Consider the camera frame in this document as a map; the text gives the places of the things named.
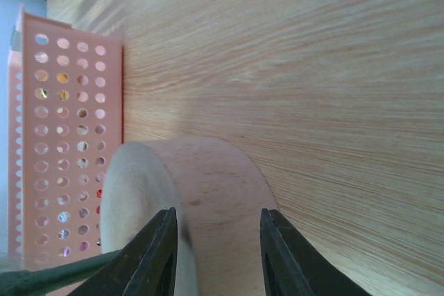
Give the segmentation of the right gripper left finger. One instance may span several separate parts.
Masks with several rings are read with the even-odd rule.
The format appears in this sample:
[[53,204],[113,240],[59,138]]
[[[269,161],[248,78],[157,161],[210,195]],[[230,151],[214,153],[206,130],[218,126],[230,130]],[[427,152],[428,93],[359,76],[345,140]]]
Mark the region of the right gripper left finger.
[[109,264],[71,296],[173,295],[178,254],[176,209],[159,211]]

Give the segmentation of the small green christmas tree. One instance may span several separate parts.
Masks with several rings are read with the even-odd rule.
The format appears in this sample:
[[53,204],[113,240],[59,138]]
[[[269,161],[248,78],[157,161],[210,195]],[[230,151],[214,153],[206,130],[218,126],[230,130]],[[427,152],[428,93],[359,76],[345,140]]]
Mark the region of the small green christmas tree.
[[221,139],[26,149],[10,181],[2,295],[264,295],[259,224],[277,204]]

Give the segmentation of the pink plastic basket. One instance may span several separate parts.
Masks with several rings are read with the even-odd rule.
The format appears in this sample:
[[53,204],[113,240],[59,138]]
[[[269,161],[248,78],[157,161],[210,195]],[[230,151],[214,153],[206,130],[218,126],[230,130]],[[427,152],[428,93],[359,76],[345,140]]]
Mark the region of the pink plastic basket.
[[101,251],[122,142],[121,42],[20,10],[8,55],[8,253],[41,270]]

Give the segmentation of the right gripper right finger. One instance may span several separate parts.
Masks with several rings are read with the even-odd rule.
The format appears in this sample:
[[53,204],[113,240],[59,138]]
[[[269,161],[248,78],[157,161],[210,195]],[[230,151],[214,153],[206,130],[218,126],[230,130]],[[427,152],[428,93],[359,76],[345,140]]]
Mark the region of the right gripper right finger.
[[368,295],[333,266],[277,209],[263,209],[260,248],[267,295]]

